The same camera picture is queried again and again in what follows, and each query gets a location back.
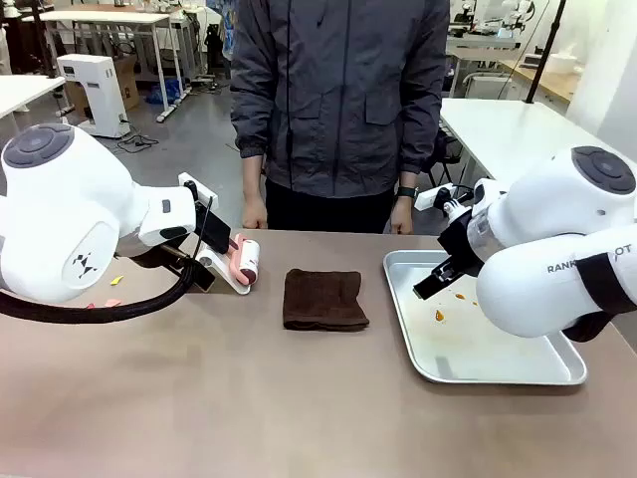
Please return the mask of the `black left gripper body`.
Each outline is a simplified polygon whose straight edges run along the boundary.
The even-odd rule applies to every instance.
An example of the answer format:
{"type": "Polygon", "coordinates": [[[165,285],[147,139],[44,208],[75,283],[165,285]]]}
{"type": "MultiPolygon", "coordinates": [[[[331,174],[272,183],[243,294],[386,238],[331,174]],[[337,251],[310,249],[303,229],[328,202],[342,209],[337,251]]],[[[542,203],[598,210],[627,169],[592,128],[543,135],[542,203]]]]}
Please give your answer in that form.
{"type": "Polygon", "coordinates": [[[230,226],[200,201],[195,203],[195,215],[195,233],[213,251],[226,254],[230,248],[230,226]]]}

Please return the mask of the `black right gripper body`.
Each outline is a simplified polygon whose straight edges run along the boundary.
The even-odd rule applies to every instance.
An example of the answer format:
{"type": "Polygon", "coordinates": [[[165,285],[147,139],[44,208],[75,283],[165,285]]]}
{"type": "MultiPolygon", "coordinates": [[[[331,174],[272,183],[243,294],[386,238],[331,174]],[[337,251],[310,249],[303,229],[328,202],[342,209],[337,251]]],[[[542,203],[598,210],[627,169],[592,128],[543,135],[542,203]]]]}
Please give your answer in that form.
{"type": "Polygon", "coordinates": [[[439,277],[477,277],[484,262],[476,255],[468,238],[472,212],[467,210],[454,219],[438,238],[448,258],[436,268],[439,277]]]}

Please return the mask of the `person left hand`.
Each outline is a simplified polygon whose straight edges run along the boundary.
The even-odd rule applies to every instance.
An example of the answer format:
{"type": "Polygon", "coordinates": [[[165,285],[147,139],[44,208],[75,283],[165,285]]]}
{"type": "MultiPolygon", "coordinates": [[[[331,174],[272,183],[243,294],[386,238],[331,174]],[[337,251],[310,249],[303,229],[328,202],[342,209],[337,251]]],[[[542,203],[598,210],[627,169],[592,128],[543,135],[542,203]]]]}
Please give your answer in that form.
{"type": "Polygon", "coordinates": [[[390,232],[397,235],[411,235],[413,233],[413,199],[398,196],[390,215],[390,232]]]}

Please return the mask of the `person right hand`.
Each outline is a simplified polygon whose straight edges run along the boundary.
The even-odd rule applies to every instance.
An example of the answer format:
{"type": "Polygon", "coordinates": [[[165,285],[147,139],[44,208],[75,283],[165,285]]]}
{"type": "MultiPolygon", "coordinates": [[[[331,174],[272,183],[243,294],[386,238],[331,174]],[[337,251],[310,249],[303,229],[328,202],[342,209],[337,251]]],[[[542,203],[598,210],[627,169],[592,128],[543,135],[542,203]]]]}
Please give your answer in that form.
{"type": "Polygon", "coordinates": [[[267,229],[268,213],[260,195],[245,196],[242,225],[246,229],[267,229]]]}

